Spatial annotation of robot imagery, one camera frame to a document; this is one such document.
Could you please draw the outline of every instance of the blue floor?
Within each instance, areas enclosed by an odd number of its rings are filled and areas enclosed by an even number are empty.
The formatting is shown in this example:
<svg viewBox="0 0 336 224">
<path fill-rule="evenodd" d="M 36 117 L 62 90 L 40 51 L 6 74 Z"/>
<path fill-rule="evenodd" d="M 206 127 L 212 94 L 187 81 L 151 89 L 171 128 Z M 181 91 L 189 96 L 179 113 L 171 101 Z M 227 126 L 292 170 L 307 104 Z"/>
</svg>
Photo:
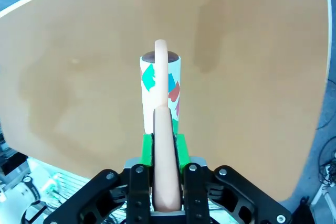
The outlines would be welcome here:
<svg viewBox="0 0 336 224">
<path fill-rule="evenodd" d="M 18 0 L 0 0 L 0 10 L 8 7 L 9 5 L 17 2 Z M 332 19 L 336 20 L 336 0 L 331 0 L 332 2 Z M 332 28 L 333 38 L 336 38 L 336 26 Z M 318 125 L 318 130 L 316 131 L 315 139 L 307 159 L 306 167 L 301 175 L 300 182 L 293 192 L 293 195 L 288 200 L 282 202 L 282 204 L 289 210 L 294 211 L 302 196 L 313 197 L 320 187 L 320 182 L 318 179 L 318 155 L 322 146 L 325 142 L 336 136 L 336 44 L 333 39 L 332 50 L 331 50 L 331 62 L 329 71 L 329 80 L 327 85 L 327 90 L 324 97 L 323 109 L 321 113 L 320 123 Z M 336 202 L 336 188 L 330 190 L 331 197 L 334 202 Z M 330 210 L 327 203 L 321 199 L 316 207 L 314 208 L 314 216 L 316 218 L 317 224 L 328 224 L 333 223 Z"/>
</svg>

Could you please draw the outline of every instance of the cable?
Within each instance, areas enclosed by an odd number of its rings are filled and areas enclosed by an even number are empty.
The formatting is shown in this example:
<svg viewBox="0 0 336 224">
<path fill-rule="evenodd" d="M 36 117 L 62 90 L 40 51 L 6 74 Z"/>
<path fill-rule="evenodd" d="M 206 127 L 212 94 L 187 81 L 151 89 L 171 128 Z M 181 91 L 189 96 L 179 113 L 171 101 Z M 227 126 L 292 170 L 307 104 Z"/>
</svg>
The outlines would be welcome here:
<svg viewBox="0 0 336 224">
<path fill-rule="evenodd" d="M 62 194 L 60 194 L 58 191 L 56 191 L 56 190 L 52 190 L 52 192 L 54 193 L 54 194 L 57 194 L 58 196 L 60 196 L 60 197 L 62 197 L 63 199 L 65 199 L 65 200 L 68 200 L 69 198 L 66 198 L 66 197 L 64 197 Z"/>
<path fill-rule="evenodd" d="M 336 86 L 336 82 L 334 82 L 334 81 L 332 81 L 330 79 L 328 79 L 328 81 L 330 81 L 331 83 L 333 83 Z M 324 125 L 322 125 L 320 127 L 317 127 L 316 130 L 320 130 L 320 129 L 326 127 L 331 122 L 331 120 L 335 117 L 335 115 L 336 115 L 336 109 L 334 110 L 334 113 L 332 114 L 332 116 L 330 117 L 330 119 L 327 122 L 325 122 Z"/>
<path fill-rule="evenodd" d="M 327 142 L 323 145 L 318 157 L 319 181 L 326 186 L 331 186 L 332 184 L 336 183 L 336 158 L 334 155 L 332 155 L 328 161 L 321 164 L 321 156 L 325 150 L 325 147 L 333 140 L 336 140 L 336 136 L 333 136 L 327 140 Z"/>
</svg>

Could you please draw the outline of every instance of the cylindrical container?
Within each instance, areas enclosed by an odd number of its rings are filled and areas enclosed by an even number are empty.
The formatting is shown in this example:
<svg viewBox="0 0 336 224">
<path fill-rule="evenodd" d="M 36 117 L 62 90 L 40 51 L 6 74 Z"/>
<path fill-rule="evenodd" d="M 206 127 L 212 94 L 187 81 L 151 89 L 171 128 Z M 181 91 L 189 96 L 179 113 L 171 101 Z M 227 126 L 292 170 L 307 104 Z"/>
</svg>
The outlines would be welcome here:
<svg viewBox="0 0 336 224">
<path fill-rule="evenodd" d="M 156 106 L 153 92 L 155 87 L 154 56 L 154 51 L 152 51 L 140 57 L 142 108 L 146 134 L 153 133 L 153 112 Z M 180 113 L 181 58 L 171 51 L 168 51 L 168 81 L 168 107 L 172 113 L 174 134 L 177 134 Z"/>
</svg>

